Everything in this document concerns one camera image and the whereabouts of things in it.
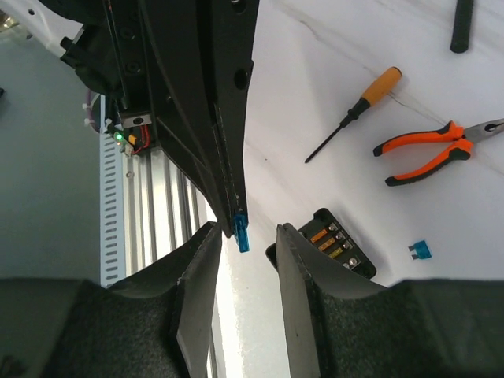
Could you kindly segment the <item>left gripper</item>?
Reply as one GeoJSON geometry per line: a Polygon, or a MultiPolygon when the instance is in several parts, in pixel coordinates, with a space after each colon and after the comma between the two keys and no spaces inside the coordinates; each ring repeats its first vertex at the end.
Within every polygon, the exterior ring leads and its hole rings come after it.
{"type": "Polygon", "coordinates": [[[258,6],[258,1],[58,3],[60,16],[81,25],[76,36],[62,39],[61,60],[88,89],[105,96],[112,121],[106,133],[135,150],[161,146],[149,77],[150,40],[194,144],[189,151],[203,170],[208,202],[227,237],[232,217],[246,213],[243,145],[258,6]]]}

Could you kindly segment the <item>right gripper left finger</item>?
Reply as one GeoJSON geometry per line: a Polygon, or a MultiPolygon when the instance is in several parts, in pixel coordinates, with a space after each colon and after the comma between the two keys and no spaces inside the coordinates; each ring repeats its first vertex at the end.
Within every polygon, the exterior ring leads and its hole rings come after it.
{"type": "Polygon", "coordinates": [[[208,221],[184,245],[109,288],[127,298],[174,295],[161,337],[183,377],[207,376],[221,246],[221,227],[208,221]]]}

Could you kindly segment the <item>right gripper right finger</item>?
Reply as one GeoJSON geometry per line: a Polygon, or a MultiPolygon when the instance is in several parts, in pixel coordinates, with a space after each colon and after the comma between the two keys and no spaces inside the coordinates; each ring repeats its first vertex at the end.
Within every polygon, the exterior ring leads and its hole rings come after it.
{"type": "Polygon", "coordinates": [[[291,224],[276,228],[276,266],[292,377],[328,377],[334,367],[321,296],[353,300],[385,290],[323,255],[291,224]]]}

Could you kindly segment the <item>black fuse box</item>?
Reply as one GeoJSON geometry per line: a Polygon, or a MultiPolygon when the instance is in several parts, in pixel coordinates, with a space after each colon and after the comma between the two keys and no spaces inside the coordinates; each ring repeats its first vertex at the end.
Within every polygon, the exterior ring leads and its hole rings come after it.
{"type": "Polygon", "coordinates": [[[328,209],[316,211],[298,232],[322,254],[358,275],[368,280],[376,275],[375,265],[328,209]]]}

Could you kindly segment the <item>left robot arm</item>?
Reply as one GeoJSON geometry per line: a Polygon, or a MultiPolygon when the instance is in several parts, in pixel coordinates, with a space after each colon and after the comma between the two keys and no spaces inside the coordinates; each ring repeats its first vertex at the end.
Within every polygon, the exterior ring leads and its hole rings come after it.
{"type": "Polygon", "coordinates": [[[223,232],[249,224],[243,145],[256,1],[4,1],[107,101],[104,130],[130,155],[165,155],[223,232]]]}

